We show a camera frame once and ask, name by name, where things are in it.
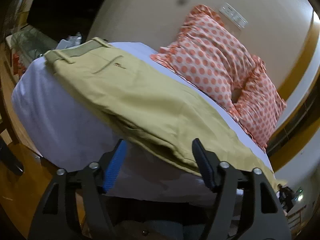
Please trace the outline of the khaki pants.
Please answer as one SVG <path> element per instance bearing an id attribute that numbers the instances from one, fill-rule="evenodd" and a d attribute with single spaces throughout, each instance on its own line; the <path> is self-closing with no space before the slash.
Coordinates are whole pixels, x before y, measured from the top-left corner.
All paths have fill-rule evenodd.
<path id="1" fill-rule="evenodd" d="M 44 58 L 70 96 L 162 161 L 199 175 L 191 149 L 199 139 L 237 169 L 261 169 L 272 189 L 278 188 L 272 168 L 230 127 L 233 116 L 182 79 L 98 37 L 77 47 L 49 50 Z"/>

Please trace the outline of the white bed sheet mattress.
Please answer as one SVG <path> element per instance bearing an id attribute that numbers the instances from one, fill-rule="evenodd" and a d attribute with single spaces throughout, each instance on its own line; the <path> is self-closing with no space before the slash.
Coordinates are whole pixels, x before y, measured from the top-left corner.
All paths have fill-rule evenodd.
<path id="1" fill-rule="evenodd" d="M 12 93 L 13 108 L 44 158 L 68 172 L 80 170 L 111 151 L 119 135 L 78 103 L 35 59 Z M 160 202 L 207 202 L 214 194 L 201 177 L 128 144 L 109 196 Z"/>

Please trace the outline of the right polka dot pillow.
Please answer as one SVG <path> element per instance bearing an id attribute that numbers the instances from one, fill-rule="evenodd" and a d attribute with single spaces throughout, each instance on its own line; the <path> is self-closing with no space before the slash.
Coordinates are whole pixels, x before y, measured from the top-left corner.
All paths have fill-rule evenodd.
<path id="1" fill-rule="evenodd" d="M 241 90 L 235 109 L 239 113 L 242 127 L 262 150 L 266 150 L 277 122 L 286 108 L 286 101 L 280 97 L 268 77 L 264 61 L 255 55 L 252 59 L 255 68 Z"/>

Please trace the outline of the polka dot pillow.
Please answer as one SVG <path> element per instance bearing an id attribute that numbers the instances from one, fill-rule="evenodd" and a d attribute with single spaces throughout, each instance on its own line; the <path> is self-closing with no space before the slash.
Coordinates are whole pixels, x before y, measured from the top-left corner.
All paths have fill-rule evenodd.
<path id="1" fill-rule="evenodd" d="M 255 55 L 252 59 L 255 68 L 241 90 L 235 109 L 239 113 L 242 127 L 262 150 L 266 150 L 277 122 L 286 108 L 286 101 L 280 97 L 268 77 L 264 61 Z"/>
<path id="2" fill-rule="evenodd" d="M 234 118 L 239 114 L 232 92 L 244 86 L 258 61 L 224 28 L 218 13 L 202 4 L 186 16 L 176 41 L 150 57 L 206 93 Z"/>

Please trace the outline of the left polka dot pillow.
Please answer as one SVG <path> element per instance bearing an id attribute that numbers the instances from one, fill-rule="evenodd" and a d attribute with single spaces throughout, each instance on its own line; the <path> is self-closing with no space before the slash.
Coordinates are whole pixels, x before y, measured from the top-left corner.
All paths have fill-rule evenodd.
<path id="1" fill-rule="evenodd" d="M 258 61 L 224 28 L 218 13 L 202 4 L 186 16 L 176 41 L 150 57 L 206 93 L 234 118 L 239 114 L 232 92 L 244 86 Z"/>

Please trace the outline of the cluttered side table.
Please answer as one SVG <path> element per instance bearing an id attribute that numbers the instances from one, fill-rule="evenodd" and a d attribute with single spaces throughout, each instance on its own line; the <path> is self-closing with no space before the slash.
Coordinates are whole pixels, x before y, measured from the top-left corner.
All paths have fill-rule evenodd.
<path id="1" fill-rule="evenodd" d="M 29 65 L 47 51 L 53 49 L 66 49 L 81 44 L 82 36 L 77 33 L 67 39 L 54 41 L 36 28 L 28 25 L 10 37 L 12 52 L 11 66 L 13 76 L 20 79 Z"/>

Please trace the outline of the white wall switch plate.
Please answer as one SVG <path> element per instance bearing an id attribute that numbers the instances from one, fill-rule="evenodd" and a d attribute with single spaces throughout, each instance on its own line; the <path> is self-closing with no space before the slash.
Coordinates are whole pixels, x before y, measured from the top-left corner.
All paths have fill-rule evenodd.
<path id="1" fill-rule="evenodd" d="M 219 12 L 233 22 L 239 29 L 244 29 L 248 24 L 246 19 L 228 3 L 223 3 Z"/>

